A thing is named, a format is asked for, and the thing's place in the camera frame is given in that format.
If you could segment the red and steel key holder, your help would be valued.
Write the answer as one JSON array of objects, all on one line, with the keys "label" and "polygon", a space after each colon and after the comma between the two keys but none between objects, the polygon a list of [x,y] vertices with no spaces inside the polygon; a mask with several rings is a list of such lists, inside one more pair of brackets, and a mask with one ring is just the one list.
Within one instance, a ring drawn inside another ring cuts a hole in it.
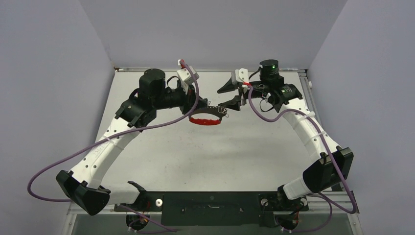
[{"label": "red and steel key holder", "polygon": [[191,123],[202,126],[215,126],[228,116],[228,110],[222,106],[206,106],[193,111],[188,119]]}]

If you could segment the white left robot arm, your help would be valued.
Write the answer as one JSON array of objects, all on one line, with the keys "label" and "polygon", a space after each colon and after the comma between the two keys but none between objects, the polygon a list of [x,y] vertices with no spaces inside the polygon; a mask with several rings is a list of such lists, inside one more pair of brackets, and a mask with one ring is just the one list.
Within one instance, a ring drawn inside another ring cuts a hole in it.
[{"label": "white left robot arm", "polygon": [[199,79],[193,67],[177,71],[175,88],[167,86],[165,72],[148,69],[138,80],[138,88],[116,111],[109,127],[88,154],[69,171],[61,170],[56,180],[64,194],[89,215],[96,215],[107,205],[127,204],[139,211],[144,208],[145,189],[134,181],[121,185],[103,186],[107,171],[125,149],[149,123],[157,111],[178,107],[183,115],[206,107],[208,101],[198,96],[193,85]]}]

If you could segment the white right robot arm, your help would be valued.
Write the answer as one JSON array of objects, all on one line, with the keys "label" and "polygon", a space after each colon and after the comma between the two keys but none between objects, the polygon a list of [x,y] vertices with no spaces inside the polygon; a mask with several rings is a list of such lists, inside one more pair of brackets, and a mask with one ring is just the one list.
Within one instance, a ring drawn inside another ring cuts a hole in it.
[{"label": "white right robot arm", "polygon": [[311,165],[301,176],[278,188],[277,205],[288,210],[296,199],[344,182],[354,155],[350,148],[342,148],[324,131],[298,88],[286,83],[280,75],[278,60],[261,61],[256,73],[259,80],[251,81],[252,76],[246,69],[236,69],[217,92],[238,90],[239,94],[232,100],[222,103],[236,111],[245,104],[253,105],[254,98],[266,100],[278,113],[277,118],[284,118],[303,143]]}]

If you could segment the marker pen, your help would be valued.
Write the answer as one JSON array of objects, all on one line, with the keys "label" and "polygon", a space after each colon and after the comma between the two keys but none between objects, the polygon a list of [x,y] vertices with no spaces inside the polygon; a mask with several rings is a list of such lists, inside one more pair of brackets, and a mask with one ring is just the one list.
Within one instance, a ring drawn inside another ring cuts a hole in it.
[{"label": "marker pen", "polygon": [[298,72],[299,69],[291,69],[291,68],[284,68],[284,69],[279,69],[280,72]]}]

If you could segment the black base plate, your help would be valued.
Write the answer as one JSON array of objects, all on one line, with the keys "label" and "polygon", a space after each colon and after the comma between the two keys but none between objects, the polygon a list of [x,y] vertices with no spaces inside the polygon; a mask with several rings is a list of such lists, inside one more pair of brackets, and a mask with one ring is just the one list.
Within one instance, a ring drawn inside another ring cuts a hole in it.
[{"label": "black base plate", "polygon": [[159,212],[166,226],[270,227],[276,216],[292,218],[309,209],[305,197],[288,200],[276,191],[147,191],[128,207]]}]

